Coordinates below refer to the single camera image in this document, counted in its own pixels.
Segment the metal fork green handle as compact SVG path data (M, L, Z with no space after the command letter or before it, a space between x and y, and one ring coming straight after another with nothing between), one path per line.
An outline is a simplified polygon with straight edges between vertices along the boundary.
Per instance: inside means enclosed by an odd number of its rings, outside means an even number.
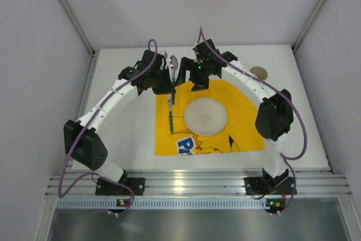
M174 124L173 124L173 100L174 95L169 94L167 97L167 104L168 104L168 111L169 111L169 126L170 126L170 132L171 134L174 134Z

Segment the metal spoon green handle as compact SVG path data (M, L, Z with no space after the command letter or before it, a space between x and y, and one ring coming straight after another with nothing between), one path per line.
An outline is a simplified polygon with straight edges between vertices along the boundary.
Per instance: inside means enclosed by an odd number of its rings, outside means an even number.
M172 74L171 74L172 85L175 86L175 73L178 69L178 59L175 55L172 55L170 57L169 64L170 64L170 68L172 71ZM175 103L175 94L172 94L170 106L174 105L174 103Z

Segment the cream upturned bowl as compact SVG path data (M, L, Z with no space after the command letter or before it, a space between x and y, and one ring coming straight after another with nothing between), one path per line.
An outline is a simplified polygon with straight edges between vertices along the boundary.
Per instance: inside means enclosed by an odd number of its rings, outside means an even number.
M188 129L200 136L214 136L228 123L228 114L222 103L213 98L192 101L184 111L184 122Z

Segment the cream paper cup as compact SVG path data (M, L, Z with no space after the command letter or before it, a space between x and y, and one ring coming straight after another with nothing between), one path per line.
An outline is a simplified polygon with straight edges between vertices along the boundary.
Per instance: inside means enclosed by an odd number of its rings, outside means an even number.
M258 79L265 80L268 77L268 72L265 68L260 66L251 67L250 72L254 74Z

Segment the yellow printed cloth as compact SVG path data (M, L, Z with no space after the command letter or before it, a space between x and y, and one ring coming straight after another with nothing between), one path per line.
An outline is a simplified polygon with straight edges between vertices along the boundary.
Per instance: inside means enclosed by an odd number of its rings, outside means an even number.
M261 151L265 141L255 127L257 107L236 87L211 80L209 89L177 87L175 104L156 97L157 156L226 154Z

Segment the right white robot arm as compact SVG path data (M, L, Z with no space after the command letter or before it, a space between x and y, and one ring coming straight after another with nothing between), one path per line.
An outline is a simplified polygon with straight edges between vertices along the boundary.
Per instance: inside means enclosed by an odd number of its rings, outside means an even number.
M262 177L258 179L260 194L270 194L280 189L289 178L285 163L285 140L296 113L291 94L278 91L248 71L231 52L219 52L211 39L198 43L193 51L195 58L183 57L180 61L177 86L187 80L193 83L192 91L207 90L209 77L218 76L247 96L257 107L255 127L264 138Z

